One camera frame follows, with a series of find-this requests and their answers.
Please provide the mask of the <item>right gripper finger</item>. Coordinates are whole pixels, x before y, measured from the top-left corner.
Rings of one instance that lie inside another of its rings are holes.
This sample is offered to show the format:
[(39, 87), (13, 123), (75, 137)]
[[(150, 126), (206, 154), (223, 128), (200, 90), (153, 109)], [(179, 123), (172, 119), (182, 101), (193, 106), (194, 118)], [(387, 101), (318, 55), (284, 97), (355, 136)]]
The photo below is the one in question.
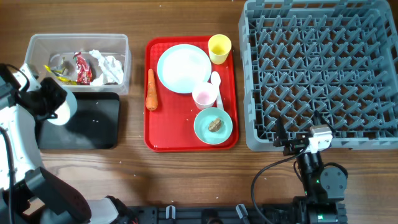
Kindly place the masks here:
[(333, 134), (336, 133), (335, 129), (329, 124), (329, 122), (327, 122), (323, 116), (320, 114), (320, 112), (318, 110), (314, 111), (314, 115), (313, 115), (313, 125), (314, 126), (320, 126), (320, 125), (327, 125), (331, 132)]
[(276, 132), (275, 132), (275, 140), (273, 142), (273, 146), (286, 146), (288, 141), (288, 135), (284, 128), (284, 124), (282, 122), (282, 117), (279, 116), (276, 122)]

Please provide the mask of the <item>light blue rice bowl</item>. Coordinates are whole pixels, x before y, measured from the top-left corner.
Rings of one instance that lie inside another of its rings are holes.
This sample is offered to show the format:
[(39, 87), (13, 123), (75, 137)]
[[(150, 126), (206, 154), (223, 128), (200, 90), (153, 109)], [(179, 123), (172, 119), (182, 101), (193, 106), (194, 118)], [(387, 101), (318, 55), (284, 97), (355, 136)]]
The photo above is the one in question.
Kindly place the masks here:
[(54, 125), (64, 125), (68, 123), (70, 118), (76, 113), (77, 111), (77, 100), (75, 95), (67, 88), (63, 88), (67, 95), (65, 101), (58, 107), (55, 111), (57, 118), (49, 118), (47, 121)]

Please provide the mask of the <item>yellow snack wrapper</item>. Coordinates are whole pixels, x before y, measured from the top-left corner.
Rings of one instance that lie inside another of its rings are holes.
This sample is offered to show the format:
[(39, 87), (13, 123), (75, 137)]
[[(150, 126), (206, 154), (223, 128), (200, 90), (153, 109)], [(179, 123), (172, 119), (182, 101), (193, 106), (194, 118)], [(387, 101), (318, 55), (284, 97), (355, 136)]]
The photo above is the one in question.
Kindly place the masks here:
[(65, 65), (65, 58), (64, 57), (62, 57), (59, 65), (57, 65), (55, 67), (49, 67), (48, 65), (44, 65), (44, 68), (49, 73), (54, 74), (55, 78), (58, 81), (61, 81), (62, 83), (67, 84), (67, 85), (77, 85), (76, 81), (65, 77), (65, 75), (68, 73), (68, 71), (67, 71), (67, 67)]

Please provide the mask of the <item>red snack wrapper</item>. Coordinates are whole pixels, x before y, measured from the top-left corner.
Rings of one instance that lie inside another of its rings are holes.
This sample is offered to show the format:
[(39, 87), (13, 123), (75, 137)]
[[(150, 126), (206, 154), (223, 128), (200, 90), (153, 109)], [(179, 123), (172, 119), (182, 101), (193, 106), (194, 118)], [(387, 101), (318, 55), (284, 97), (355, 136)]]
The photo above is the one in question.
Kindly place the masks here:
[(90, 85), (93, 80), (90, 64), (85, 60), (81, 52), (75, 53), (73, 59), (76, 63), (78, 75), (76, 82), (80, 85)]

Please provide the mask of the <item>white tissue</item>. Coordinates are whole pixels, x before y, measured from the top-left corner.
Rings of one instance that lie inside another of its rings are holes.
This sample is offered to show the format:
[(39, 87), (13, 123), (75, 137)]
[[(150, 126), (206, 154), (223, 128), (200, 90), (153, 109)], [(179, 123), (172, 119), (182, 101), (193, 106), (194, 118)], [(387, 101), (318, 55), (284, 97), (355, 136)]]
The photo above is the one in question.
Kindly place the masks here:
[(95, 75), (91, 86), (103, 86), (110, 84), (121, 84), (124, 80), (122, 63), (114, 56), (102, 56), (98, 50), (91, 50), (89, 54), (97, 59), (101, 75)]

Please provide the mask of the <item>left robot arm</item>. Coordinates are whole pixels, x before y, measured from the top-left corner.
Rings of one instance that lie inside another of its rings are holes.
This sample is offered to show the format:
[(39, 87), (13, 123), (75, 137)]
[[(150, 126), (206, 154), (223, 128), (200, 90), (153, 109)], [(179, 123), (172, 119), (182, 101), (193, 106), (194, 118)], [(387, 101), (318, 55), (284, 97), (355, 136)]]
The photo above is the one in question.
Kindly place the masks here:
[(86, 200), (45, 169), (35, 136), (38, 121), (66, 124), (75, 95), (53, 78), (38, 82), (30, 72), (1, 64), (1, 223), (138, 223), (136, 212), (107, 196)]

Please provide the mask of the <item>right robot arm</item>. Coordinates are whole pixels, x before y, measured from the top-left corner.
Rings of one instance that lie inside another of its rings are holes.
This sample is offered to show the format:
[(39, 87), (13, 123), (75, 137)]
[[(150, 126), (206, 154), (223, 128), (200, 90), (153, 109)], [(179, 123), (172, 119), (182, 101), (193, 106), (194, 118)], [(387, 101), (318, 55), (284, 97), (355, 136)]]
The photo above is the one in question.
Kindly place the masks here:
[(321, 152), (330, 148), (335, 130), (318, 111), (313, 115), (313, 126), (298, 139), (291, 139), (281, 117), (277, 119), (274, 146), (284, 148), (284, 156), (294, 156), (295, 173), (303, 185), (305, 195), (294, 197), (292, 203), (278, 205), (270, 213), (277, 223), (331, 223), (348, 222), (345, 190), (348, 171), (341, 165), (324, 163)]

